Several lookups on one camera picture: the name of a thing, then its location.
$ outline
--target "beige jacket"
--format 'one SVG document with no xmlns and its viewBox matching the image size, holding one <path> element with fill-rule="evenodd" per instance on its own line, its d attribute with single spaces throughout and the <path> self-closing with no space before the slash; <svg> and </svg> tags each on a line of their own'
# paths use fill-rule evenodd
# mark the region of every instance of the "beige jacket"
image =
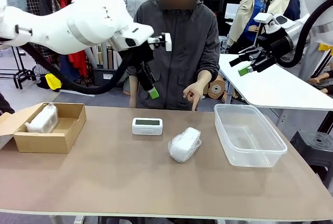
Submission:
<svg viewBox="0 0 333 224">
<path fill-rule="evenodd" d="M 242 0 L 239 4 L 234 23 L 230 28 L 228 46 L 237 42 L 253 14 L 254 0 Z"/>
<path fill-rule="evenodd" d="M 268 8 L 268 13 L 271 14 L 284 14 L 287 10 L 290 0 L 274 0 Z"/>
</svg>

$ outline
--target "transparent container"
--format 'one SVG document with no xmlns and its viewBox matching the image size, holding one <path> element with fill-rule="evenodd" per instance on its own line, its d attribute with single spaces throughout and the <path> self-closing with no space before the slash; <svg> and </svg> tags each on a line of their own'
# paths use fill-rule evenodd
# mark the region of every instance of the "transparent container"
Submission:
<svg viewBox="0 0 333 224">
<path fill-rule="evenodd" d="M 253 106 L 217 104 L 215 126 L 229 162 L 242 167 L 273 167 L 287 146 Z"/>
</svg>

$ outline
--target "bubble wrap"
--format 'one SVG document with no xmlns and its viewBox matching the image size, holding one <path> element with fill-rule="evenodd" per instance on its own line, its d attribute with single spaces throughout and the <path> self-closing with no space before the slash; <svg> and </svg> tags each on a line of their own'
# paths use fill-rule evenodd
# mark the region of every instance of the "bubble wrap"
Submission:
<svg viewBox="0 0 333 224">
<path fill-rule="evenodd" d="M 169 155 L 179 163 L 186 162 L 201 145 L 201 132 L 192 127 L 169 142 Z"/>
<path fill-rule="evenodd" d="M 31 121 L 26 123 L 30 133 L 51 133 L 59 122 L 58 109 L 50 103 Z"/>
</svg>

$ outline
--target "floor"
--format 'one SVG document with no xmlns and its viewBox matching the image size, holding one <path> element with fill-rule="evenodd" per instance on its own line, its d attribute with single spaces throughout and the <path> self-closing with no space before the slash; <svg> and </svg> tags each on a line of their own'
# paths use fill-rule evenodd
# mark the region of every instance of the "floor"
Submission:
<svg viewBox="0 0 333 224">
<path fill-rule="evenodd" d="M 27 69 L 35 65 L 34 60 L 29 56 L 22 57 L 24 66 Z M 11 49 L 0 51 L 0 69 L 15 69 L 16 64 L 13 58 Z M 16 110 L 21 110 L 26 107 L 35 105 L 40 102 L 75 102 L 84 103 L 87 106 L 104 106 L 104 107 L 127 107 L 129 104 L 129 97 L 122 93 L 121 89 L 114 89 L 106 94 L 98 95 L 96 97 L 55 93 L 51 90 L 38 88 L 36 82 L 25 81 L 23 82 L 23 90 L 15 88 L 12 80 L 5 80 L 0 78 L 0 91 L 9 101 L 11 106 Z M 219 103 L 218 100 L 204 99 L 198 108 L 199 111 L 213 111 L 215 104 Z M 273 122 L 277 121 L 277 116 L 270 109 L 260 109 L 261 112 L 269 116 Z M 296 131 L 300 129 L 317 130 L 320 123 L 324 119 L 327 112 L 314 112 L 314 111 L 301 111 L 292 110 L 285 125 L 282 128 L 283 134 L 290 140 Z M 333 195 L 333 183 L 329 189 Z M 75 217 L 67 216 L 63 218 L 64 224 L 72 224 Z M 167 220 L 155 220 L 153 224 L 168 224 Z M 49 224 L 51 220 L 47 216 L 35 215 L 17 215 L 0 213 L 0 224 Z M 96 217 L 87 217 L 86 224 L 97 224 Z M 226 224 L 236 224 L 236 221 L 226 221 Z"/>
</svg>

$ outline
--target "red garment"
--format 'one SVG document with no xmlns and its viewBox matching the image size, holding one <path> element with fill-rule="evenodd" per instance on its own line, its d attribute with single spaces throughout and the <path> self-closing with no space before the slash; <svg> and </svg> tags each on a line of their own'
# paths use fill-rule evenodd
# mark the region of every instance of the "red garment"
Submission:
<svg viewBox="0 0 333 224">
<path fill-rule="evenodd" d="M 66 7 L 71 3 L 72 0 L 59 0 L 61 8 Z M 73 67 L 77 68 L 80 75 L 86 77 L 88 75 L 87 65 L 85 63 L 86 54 L 85 51 L 79 51 L 76 54 L 68 55 L 69 61 L 72 63 Z"/>
</svg>

